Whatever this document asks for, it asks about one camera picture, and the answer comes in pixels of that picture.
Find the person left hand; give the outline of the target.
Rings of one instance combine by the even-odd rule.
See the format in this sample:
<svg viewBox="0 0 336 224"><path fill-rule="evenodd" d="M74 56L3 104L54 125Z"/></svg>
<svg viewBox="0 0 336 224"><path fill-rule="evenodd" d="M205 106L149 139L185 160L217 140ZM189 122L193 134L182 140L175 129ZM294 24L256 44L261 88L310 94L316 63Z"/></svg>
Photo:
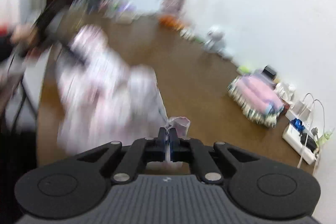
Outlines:
<svg viewBox="0 0 336 224"><path fill-rule="evenodd" d="M11 43L25 43L26 46L35 46L39 41L38 28L35 25L18 25L11 35Z"/></svg>

